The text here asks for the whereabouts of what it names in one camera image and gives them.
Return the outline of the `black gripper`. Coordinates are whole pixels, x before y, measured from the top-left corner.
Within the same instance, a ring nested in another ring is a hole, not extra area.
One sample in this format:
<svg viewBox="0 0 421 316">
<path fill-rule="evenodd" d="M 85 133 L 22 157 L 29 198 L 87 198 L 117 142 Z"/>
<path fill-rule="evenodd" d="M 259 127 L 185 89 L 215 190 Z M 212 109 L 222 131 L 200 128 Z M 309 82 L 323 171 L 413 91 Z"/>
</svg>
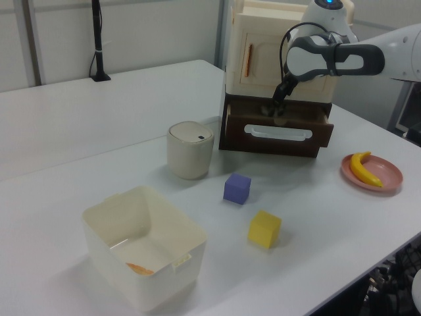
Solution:
<svg viewBox="0 0 421 316">
<path fill-rule="evenodd" d="M 276 87 L 272 96 L 273 102 L 270 105 L 270 114 L 276 114 L 280 117 L 285 112 L 284 99 L 291 95 L 298 81 L 292 74 L 286 74 L 282 82 Z"/>
</svg>

